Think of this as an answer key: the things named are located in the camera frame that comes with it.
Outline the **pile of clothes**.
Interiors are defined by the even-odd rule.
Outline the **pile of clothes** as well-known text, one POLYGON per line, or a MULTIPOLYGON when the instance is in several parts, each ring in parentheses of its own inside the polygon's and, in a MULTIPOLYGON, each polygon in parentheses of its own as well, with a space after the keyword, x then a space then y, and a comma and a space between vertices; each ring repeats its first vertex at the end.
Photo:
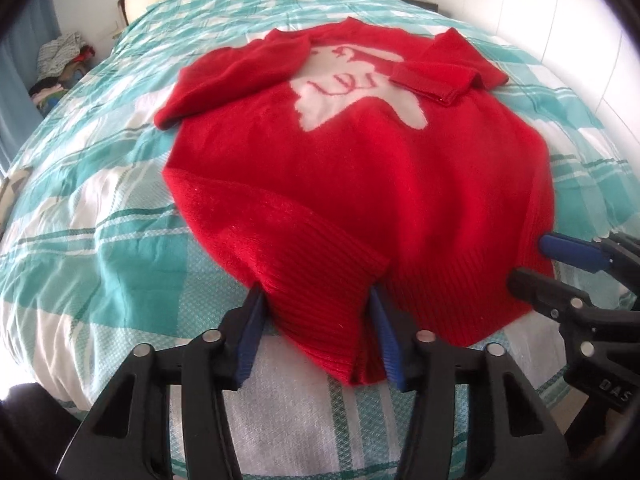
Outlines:
POLYGON ((39 49, 37 79, 28 93, 42 117, 88 73, 95 55, 94 47, 80 32, 59 36, 39 49))

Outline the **red knit sweater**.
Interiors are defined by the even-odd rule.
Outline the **red knit sweater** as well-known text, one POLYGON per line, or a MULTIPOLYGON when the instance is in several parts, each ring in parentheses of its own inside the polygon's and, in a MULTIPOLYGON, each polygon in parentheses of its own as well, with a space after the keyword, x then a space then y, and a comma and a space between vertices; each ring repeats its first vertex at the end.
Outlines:
POLYGON ((513 269, 552 271, 549 150, 495 97, 508 80, 455 29, 273 30, 180 70, 154 117, 177 133, 163 176, 285 337, 340 382, 374 384, 372 286, 467 347, 526 313, 513 269))

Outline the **dark wooden nightstand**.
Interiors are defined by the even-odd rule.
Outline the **dark wooden nightstand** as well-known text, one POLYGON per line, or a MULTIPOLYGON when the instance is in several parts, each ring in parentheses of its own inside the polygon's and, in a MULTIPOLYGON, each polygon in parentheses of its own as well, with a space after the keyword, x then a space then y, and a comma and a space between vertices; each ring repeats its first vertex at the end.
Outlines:
POLYGON ((424 0, 400 0, 408 4, 412 4, 413 6, 417 6, 418 8, 430 11, 430 12, 439 12, 438 4, 434 2, 424 1, 424 0))

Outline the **patterned cushion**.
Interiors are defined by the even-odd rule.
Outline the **patterned cushion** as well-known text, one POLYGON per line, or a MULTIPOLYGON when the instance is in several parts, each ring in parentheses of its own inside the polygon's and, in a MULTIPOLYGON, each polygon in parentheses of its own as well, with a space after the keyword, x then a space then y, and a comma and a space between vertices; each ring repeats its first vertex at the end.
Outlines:
POLYGON ((5 177, 0 192, 0 231, 4 233, 15 203, 25 187, 34 168, 24 167, 5 177))

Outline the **blue curtain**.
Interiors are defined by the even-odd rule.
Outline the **blue curtain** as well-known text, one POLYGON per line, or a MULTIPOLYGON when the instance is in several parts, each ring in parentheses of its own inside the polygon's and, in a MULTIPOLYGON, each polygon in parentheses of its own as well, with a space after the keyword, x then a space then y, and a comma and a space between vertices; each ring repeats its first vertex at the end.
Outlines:
POLYGON ((60 34, 52 0, 28 0, 1 38, 1 172, 42 121, 29 96, 40 47, 60 34))

